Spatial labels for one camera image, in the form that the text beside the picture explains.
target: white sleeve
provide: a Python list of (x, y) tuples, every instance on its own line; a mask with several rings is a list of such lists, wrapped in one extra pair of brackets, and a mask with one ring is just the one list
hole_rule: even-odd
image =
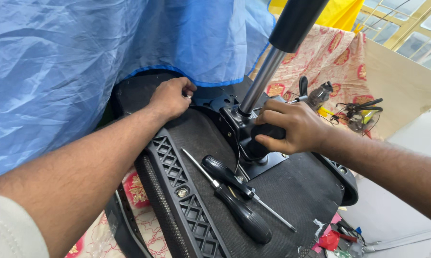
[(49, 258), (39, 228), (16, 202), (0, 196), (0, 258)]

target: bolt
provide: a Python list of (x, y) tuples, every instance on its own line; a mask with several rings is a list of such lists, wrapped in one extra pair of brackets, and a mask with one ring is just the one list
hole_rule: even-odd
[(186, 195), (187, 195), (187, 190), (185, 188), (182, 188), (182, 189), (177, 191), (178, 197), (185, 197)]

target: plastic cover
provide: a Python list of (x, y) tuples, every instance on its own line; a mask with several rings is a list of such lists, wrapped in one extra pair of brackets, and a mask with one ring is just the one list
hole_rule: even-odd
[(274, 26), (266, 0), (0, 0), (0, 175), (89, 133), (113, 85), (165, 68), (240, 82)]

